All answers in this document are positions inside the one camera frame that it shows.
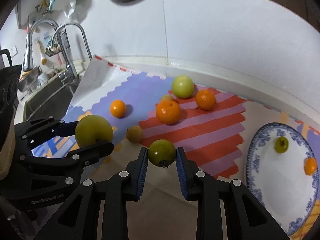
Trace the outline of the large yellow-green apple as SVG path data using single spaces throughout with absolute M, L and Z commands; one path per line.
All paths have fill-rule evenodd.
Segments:
M 113 129 L 102 116 L 88 115 L 82 118 L 75 128 L 75 140 L 80 148 L 92 146 L 101 141 L 113 140 Z

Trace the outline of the dark green round fruit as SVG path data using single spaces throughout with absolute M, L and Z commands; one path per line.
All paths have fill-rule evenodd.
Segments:
M 157 167 L 169 167 L 176 160 L 176 148 L 169 140 L 156 140 L 148 149 L 148 159 Z

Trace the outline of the stainless steel sink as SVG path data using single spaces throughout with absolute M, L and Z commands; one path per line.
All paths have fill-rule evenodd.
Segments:
M 25 102 L 22 121 L 50 116 L 56 120 L 62 119 L 67 113 L 80 81 L 80 77 L 76 80 L 68 79 L 65 83 L 57 76 L 51 78 Z

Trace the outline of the blue white porcelain plate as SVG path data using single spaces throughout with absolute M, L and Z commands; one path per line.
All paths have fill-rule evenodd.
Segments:
M 284 136 L 289 148 L 279 154 L 274 141 Z M 316 203 L 319 172 L 307 176 L 304 165 L 315 155 L 302 135 L 290 126 L 272 122 L 255 133 L 246 158 L 247 188 L 288 236 L 306 222 Z

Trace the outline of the small tan fruit front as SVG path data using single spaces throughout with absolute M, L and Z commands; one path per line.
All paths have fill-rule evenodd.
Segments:
M 127 129 L 126 138 L 131 143 L 138 144 L 143 138 L 143 130 L 139 126 L 132 126 Z

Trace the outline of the small tan fruit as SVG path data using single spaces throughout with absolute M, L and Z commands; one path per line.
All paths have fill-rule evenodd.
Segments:
M 162 101 L 172 101 L 173 99 L 174 98 L 170 94 L 166 94 L 166 95 L 161 97 L 160 102 L 162 102 Z
M 126 138 L 131 143 L 138 144 L 143 138 L 143 130 L 139 126 L 132 126 L 127 129 Z

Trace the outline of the lone orange on purple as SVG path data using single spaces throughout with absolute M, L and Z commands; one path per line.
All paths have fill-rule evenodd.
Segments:
M 122 118 L 126 113 L 126 105 L 122 100 L 114 100 L 110 105 L 110 113 L 115 118 Z

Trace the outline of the small green fruit on plate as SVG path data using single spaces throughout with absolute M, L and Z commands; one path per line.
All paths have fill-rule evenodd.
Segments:
M 280 136 L 274 141 L 274 150 L 279 153 L 285 153 L 289 148 L 289 141 L 286 137 Z

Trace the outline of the small orange on plate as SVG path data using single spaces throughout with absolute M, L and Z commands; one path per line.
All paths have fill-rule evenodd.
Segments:
M 317 170 L 317 162 L 315 158 L 307 158 L 304 165 L 304 171 L 307 176 L 313 175 Z

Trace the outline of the colourful patterned table mat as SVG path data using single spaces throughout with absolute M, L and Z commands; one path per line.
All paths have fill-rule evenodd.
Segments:
M 319 123 L 308 116 L 292 117 L 283 104 L 290 101 L 289 94 L 276 99 L 271 93 L 270 104 L 244 98 L 236 88 L 227 88 L 216 79 L 203 73 L 185 72 L 195 85 L 195 93 L 210 90 L 216 99 L 213 110 L 200 109 L 195 96 L 187 99 L 174 98 L 181 117 L 173 125 L 161 123 L 156 117 L 156 106 L 161 97 L 173 92 L 173 77 L 153 75 L 131 70 L 93 57 L 75 91 L 65 122 L 78 121 L 88 115 L 104 117 L 113 129 L 114 152 L 97 164 L 85 168 L 83 178 L 102 181 L 125 169 L 127 163 L 137 158 L 141 147 L 149 147 L 159 139 L 169 140 L 175 147 L 182 147 L 188 159 L 197 163 L 200 170 L 217 180 L 238 179 L 246 186 L 246 158 L 250 143 L 257 130 L 272 122 L 292 127 L 308 142 L 319 168 Z M 115 118 L 110 113 L 114 100 L 122 100 L 126 113 Z M 139 126 L 143 138 L 138 144 L 126 138 L 127 129 Z M 319 187 L 316 203 L 304 225 L 291 239 L 305 239 L 319 217 Z

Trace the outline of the large centre orange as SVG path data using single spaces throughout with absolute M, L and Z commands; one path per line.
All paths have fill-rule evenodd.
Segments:
M 166 125 L 173 125 L 180 120 L 181 108 L 174 100 L 161 101 L 156 106 L 157 119 Z

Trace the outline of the small tan fruit behind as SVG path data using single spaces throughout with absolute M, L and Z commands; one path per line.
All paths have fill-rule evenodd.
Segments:
M 166 95 L 161 97 L 160 102 L 162 102 L 162 101 L 172 101 L 173 99 L 174 98 L 170 94 L 166 94 Z

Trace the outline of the orange near green apple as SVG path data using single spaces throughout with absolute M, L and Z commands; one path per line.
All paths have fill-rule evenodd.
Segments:
M 211 111 L 215 107 L 216 99 L 214 94 L 208 90 L 200 90 L 195 96 L 197 106 L 204 111 Z

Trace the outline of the light green apple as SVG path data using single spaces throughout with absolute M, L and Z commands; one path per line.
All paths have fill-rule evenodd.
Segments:
M 194 93 L 195 85 L 192 79 L 185 75 L 180 75 L 174 78 L 171 90 L 177 98 L 187 99 Z

